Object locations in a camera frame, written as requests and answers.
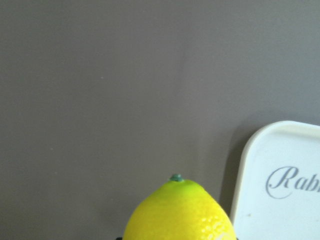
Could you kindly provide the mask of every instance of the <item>lemon stem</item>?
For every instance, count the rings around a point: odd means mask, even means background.
[[[173,174],[169,180],[176,181],[176,182],[182,182],[184,179],[182,178],[181,174]]]

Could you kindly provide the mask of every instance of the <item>gray surface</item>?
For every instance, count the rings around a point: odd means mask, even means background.
[[[320,1],[0,3],[0,239],[106,240],[172,173],[229,211],[250,135],[320,125]]]

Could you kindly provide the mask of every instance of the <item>white container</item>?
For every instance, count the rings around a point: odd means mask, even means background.
[[[239,240],[320,240],[320,126],[279,121],[249,139],[230,218]]]

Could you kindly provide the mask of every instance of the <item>white tray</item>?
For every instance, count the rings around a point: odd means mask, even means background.
[[[320,126],[279,121],[249,139],[230,218],[239,240],[320,240]]]

